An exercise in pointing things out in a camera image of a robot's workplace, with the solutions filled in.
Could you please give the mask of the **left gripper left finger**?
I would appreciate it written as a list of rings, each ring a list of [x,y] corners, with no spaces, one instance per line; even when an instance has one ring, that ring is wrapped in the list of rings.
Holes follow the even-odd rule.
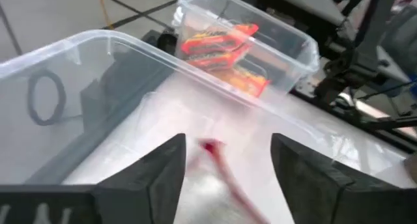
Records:
[[[173,224],[185,164],[178,133],[97,184],[1,185],[0,224]]]

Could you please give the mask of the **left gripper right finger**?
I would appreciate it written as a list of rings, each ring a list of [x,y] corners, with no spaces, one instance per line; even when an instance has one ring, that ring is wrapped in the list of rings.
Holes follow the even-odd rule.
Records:
[[[274,172],[295,224],[417,224],[417,188],[400,188],[280,133]]]

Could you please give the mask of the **maroon Maruchan noodle pack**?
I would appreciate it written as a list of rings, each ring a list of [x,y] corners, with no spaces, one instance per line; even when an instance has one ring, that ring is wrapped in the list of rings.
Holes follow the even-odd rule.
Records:
[[[173,224],[269,224],[235,180],[224,146],[217,139],[195,142]]]

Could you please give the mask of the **clear plastic bin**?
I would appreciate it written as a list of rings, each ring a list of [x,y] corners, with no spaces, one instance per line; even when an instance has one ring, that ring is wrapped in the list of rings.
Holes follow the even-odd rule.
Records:
[[[81,46],[116,32],[85,31],[0,64],[0,186],[97,184],[178,133],[187,155],[198,139],[225,144],[241,190],[269,224],[295,224],[274,172],[273,133],[400,188],[417,188],[404,155],[296,98],[243,98],[202,80],[181,60],[109,134],[83,129],[80,90],[89,82]]]
[[[319,69],[318,47],[312,37],[245,1],[178,0],[177,3],[179,25],[175,55],[184,62],[191,55],[185,54],[180,47],[198,32],[211,28],[231,30],[237,24],[254,23],[259,26],[259,30],[243,43],[251,46],[246,56],[230,67],[243,67],[270,81],[258,99],[284,96],[298,81]],[[187,65],[202,80],[243,98],[256,98],[209,73],[214,70],[205,71]]]

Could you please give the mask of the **black table frame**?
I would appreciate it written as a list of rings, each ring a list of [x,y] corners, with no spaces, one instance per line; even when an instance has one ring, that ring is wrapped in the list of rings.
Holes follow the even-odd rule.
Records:
[[[357,110],[344,110],[318,101],[316,98],[308,97],[296,89],[290,91],[293,96],[315,106],[316,108],[342,120],[346,123],[361,129],[362,131],[377,137],[392,146],[408,153],[417,152],[417,138],[406,133],[401,133],[400,128],[417,128],[417,116],[411,117],[382,117],[373,119],[359,114]]]

